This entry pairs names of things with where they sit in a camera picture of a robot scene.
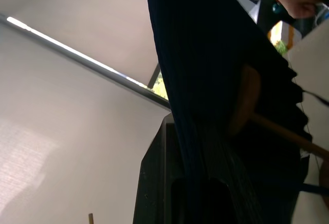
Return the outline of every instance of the hand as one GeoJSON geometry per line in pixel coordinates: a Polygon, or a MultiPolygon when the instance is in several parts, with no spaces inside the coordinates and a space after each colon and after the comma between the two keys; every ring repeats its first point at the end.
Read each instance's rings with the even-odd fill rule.
{"type": "Polygon", "coordinates": [[[279,0],[293,18],[307,18],[316,15],[316,4],[321,0],[279,0]]]}

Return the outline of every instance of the wooden stick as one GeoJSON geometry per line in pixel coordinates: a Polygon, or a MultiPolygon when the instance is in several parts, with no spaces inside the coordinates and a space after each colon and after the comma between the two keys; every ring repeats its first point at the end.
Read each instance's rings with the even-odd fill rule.
{"type": "Polygon", "coordinates": [[[89,215],[89,224],[94,224],[94,216],[92,213],[90,213],[89,215]]]}
{"type": "Polygon", "coordinates": [[[316,144],[311,143],[307,139],[289,131],[288,129],[264,118],[261,115],[253,113],[250,119],[257,123],[258,125],[267,128],[276,134],[280,135],[281,137],[285,138],[287,141],[292,142],[299,146],[300,148],[321,157],[325,161],[329,161],[329,151],[317,146],[316,144]]]}

